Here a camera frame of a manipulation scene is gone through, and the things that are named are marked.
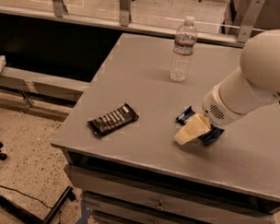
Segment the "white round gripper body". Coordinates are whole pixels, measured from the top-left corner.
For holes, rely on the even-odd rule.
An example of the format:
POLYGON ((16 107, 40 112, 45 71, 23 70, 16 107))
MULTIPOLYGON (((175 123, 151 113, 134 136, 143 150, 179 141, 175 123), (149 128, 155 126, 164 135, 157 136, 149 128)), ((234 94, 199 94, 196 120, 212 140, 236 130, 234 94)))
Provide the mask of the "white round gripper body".
POLYGON ((245 114, 243 101, 244 98, 237 92, 222 90, 221 85, 217 84, 205 95, 202 109, 212 125, 224 127, 245 114))

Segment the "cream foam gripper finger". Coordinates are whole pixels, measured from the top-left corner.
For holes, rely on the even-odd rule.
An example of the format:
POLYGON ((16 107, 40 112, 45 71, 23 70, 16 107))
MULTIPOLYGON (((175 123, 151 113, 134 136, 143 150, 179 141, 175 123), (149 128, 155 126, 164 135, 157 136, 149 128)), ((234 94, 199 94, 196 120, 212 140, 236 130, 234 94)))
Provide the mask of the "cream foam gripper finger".
POLYGON ((174 138, 179 144, 184 145, 185 143, 206 134, 210 130, 210 127, 210 118, 207 115, 197 113, 194 114, 183 127, 181 127, 174 138))

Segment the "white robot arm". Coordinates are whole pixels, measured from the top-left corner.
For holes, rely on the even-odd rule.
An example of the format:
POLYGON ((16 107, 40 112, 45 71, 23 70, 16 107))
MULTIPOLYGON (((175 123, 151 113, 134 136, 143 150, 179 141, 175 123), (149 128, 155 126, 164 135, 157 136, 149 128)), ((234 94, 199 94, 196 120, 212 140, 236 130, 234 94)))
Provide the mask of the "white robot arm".
POLYGON ((196 113, 175 135, 184 145, 223 128, 268 104, 280 101, 280 29, 267 30, 248 40, 239 67, 205 95, 201 114, 196 113))

